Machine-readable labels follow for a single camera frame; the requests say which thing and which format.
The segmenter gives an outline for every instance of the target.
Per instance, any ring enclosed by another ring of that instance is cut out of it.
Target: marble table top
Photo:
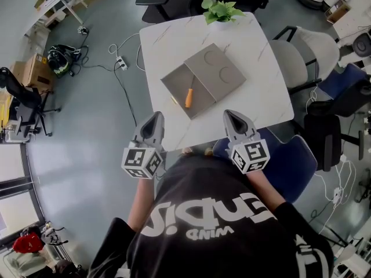
[[[225,30],[206,25],[204,16],[186,17],[140,30],[148,88],[154,111],[165,117],[166,151],[226,137],[223,112],[239,111],[257,129],[294,117],[281,70],[268,40],[252,13],[236,17]],[[161,78],[198,51],[215,43],[246,77],[246,81],[207,111],[190,120],[171,100]]]

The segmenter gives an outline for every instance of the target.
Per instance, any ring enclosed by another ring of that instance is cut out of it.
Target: white chair
[[[290,31],[287,40],[279,40]],[[296,36],[314,53],[315,58],[305,63],[300,52],[290,42]],[[281,69],[289,93],[293,94],[314,87],[325,80],[339,60],[339,48],[335,40],[326,33],[313,32],[301,27],[287,26],[272,41],[271,48]],[[308,81],[307,66],[315,64],[315,79]]]

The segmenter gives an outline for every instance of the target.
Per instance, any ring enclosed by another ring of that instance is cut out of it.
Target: helmet
[[[81,50],[68,45],[53,45],[48,51],[48,63],[57,76],[70,71],[72,64],[79,59]]]

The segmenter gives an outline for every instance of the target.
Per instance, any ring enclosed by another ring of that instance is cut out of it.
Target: power strip
[[[116,61],[117,61],[116,63],[118,63],[120,65],[121,69],[123,69],[124,71],[128,70],[128,66],[123,61],[122,57],[117,57]]]

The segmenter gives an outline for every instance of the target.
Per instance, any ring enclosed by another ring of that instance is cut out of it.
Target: person
[[[114,219],[89,278],[123,277],[125,262],[130,277],[331,276],[329,243],[262,171],[188,154],[161,181],[154,198],[154,180],[138,180],[128,223]]]

